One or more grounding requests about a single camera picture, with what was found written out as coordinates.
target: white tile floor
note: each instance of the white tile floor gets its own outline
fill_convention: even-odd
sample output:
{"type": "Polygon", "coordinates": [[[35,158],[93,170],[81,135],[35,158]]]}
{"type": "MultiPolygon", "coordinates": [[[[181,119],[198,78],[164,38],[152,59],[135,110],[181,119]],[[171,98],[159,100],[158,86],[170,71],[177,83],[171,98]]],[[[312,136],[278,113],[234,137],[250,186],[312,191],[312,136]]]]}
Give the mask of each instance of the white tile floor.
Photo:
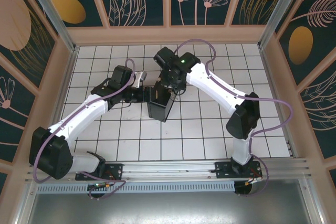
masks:
{"type": "MultiPolygon", "coordinates": [[[[148,72],[144,84],[154,85],[160,67],[152,58],[164,46],[177,48],[177,45],[81,47],[62,117],[77,108],[94,86],[111,76],[115,66],[124,65],[127,57],[134,59],[136,70],[148,72]]],[[[211,68],[216,75],[238,90],[272,97],[257,45],[214,47],[218,58],[211,68]]],[[[178,54],[185,52],[195,54],[202,62],[212,55],[207,45],[186,45],[178,54]]],[[[114,108],[79,135],[73,146],[75,152],[93,151],[108,161],[219,159],[232,155],[233,139],[225,128],[227,112],[194,86],[188,86],[174,103],[165,123],[149,118],[146,104],[132,104],[128,108],[118,104],[114,108]]],[[[279,124],[273,103],[261,102],[260,114],[257,129],[279,124]]],[[[256,137],[252,150],[260,157],[288,157],[288,146],[279,129],[256,137]]]]}

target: enclosure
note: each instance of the enclosure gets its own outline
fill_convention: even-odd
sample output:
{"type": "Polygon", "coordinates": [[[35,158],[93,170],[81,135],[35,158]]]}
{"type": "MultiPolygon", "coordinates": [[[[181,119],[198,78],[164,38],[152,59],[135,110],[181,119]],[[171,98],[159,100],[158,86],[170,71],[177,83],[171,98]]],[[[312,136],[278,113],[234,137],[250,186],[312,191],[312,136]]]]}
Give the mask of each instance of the enclosure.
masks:
{"type": "MultiPolygon", "coordinates": [[[[0,0],[0,5],[1,223],[336,220],[335,0],[0,0]],[[34,182],[28,160],[38,127],[66,118],[127,59],[136,71],[147,72],[146,87],[158,81],[162,69],[153,57],[164,47],[178,56],[190,52],[203,63],[213,59],[215,52],[200,41],[178,48],[194,38],[213,45],[216,59],[209,70],[227,84],[293,108],[286,126],[253,139],[252,152],[269,170],[262,194],[238,197],[234,179],[212,172],[216,162],[233,154],[234,140],[225,127],[230,116],[192,85],[176,95],[165,122],[154,120],[146,103],[119,103],[70,146],[72,154],[90,151],[121,165],[126,184],[106,201],[90,201],[92,182],[76,181],[75,173],[34,182]],[[110,206],[116,210],[108,212],[110,206]]],[[[260,116],[256,131],[284,122],[289,110],[261,101],[260,116]]],[[[37,175],[46,177],[40,170],[37,175]]],[[[253,191],[264,184],[254,184],[253,191]]]]}

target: metal base plate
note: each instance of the metal base plate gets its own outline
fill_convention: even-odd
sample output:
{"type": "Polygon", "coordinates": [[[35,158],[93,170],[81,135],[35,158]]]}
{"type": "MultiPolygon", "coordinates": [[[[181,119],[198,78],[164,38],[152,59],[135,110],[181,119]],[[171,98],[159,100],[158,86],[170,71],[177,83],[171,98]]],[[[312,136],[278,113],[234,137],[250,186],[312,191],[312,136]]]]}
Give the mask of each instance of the metal base plate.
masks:
{"type": "Polygon", "coordinates": [[[255,177],[257,173],[262,177],[261,167],[259,161],[251,161],[246,168],[246,171],[240,175],[236,174],[232,170],[232,163],[227,162],[216,162],[215,163],[215,173],[217,178],[252,178],[255,177]]]}
{"type": "MultiPolygon", "coordinates": [[[[103,174],[103,176],[101,177],[102,179],[110,179],[113,180],[113,178],[115,178],[115,180],[121,180],[122,177],[122,164],[106,164],[105,168],[106,168],[106,172],[103,174]]],[[[87,177],[82,173],[77,173],[75,176],[75,180],[77,181],[91,181],[91,180],[95,180],[93,178],[87,177]]]]}

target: grid floor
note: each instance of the grid floor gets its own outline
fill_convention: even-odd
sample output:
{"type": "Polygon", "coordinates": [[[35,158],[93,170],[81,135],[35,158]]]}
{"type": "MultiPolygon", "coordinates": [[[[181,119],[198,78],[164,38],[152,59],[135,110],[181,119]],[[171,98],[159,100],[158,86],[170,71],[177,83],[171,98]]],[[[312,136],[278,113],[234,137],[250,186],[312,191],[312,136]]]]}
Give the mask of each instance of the grid floor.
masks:
{"type": "MultiPolygon", "coordinates": [[[[164,46],[177,48],[177,45],[80,47],[62,118],[77,108],[94,86],[110,77],[115,66],[124,65],[127,57],[135,61],[137,71],[147,71],[144,85],[153,86],[160,74],[153,56],[164,46]]],[[[217,76],[238,90],[272,98],[257,45],[214,46],[218,58],[211,69],[217,76]]],[[[207,45],[186,45],[179,55],[187,51],[202,62],[211,58],[207,45]]],[[[149,118],[145,103],[122,108],[126,105],[118,104],[116,109],[97,118],[79,135],[72,150],[93,151],[107,161],[218,159],[232,155],[233,139],[225,128],[227,112],[194,86],[188,86],[185,94],[177,97],[165,123],[149,118]]],[[[257,130],[279,124],[273,103],[261,102],[260,114],[257,130]]],[[[259,157],[288,157],[288,147],[282,129],[261,134],[252,144],[259,157]]]]}

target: black mounting plate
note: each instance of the black mounting plate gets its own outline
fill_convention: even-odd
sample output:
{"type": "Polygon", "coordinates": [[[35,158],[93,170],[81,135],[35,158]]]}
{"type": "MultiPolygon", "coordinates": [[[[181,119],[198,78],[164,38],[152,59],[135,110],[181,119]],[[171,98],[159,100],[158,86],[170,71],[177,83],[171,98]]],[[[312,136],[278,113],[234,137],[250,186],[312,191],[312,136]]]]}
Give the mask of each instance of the black mounting plate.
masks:
{"type": "Polygon", "coordinates": [[[217,178],[251,178],[254,177],[255,174],[252,172],[255,171],[257,174],[262,177],[261,167],[259,161],[251,161],[248,163],[248,167],[246,167],[245,172],[242,174],[236,174],[232,170],[232,163],[230,161],[227,162],[216,162],[215,170],[217,178]]]}
{"type": "MultiPolygon", "coordinates": [[[[113,177],[116,180],[121,180],[122,177],[122,164],[105,164],[105,173],[103,174],[103,176],[101,177],[102,179],[109,179],[109,180],[113,180],[110,177],[109,173],[112,173],[113,177]]],[[[90,175],[93,176],[97,176],[95,173],[89,173],[90,175]]],[[[77,173],[75,176],[75,180],[76,181],[89,181],[89,180],[96,180],[93,178],[90,178],[88,176],[85,176],[82,173],[77,173]]]]}

